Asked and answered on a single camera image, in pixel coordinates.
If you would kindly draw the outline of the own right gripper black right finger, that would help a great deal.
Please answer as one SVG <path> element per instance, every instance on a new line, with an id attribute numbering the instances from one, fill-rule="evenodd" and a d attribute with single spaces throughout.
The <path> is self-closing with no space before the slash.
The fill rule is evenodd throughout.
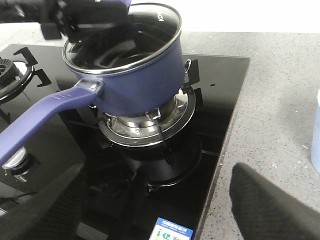
<path id="1" fill-rule="evenodd" d="M 318 240 L 320 214 L 245 163 L 232 168 L 231 211 L 245 240 Z"/>

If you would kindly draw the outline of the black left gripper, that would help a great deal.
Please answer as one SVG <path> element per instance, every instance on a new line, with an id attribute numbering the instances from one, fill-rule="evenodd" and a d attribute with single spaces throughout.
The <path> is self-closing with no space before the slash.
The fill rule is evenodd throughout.
<path id="1" fill-rule="evenodd" d="M 45 0 L 40 29 L 45 40 L 66 36 L 72 43 L 89 34 L 129 24 L 128 0 Z"/>

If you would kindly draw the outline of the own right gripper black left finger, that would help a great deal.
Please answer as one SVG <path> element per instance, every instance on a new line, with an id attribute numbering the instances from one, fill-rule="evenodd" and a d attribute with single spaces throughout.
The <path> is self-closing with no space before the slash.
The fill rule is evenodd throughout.
<path id="1" fill-rule="evenodd" d="M 73 240 L 85 201 L 82 164 L 66 170 L 0 218 L 2 240 Z"/>

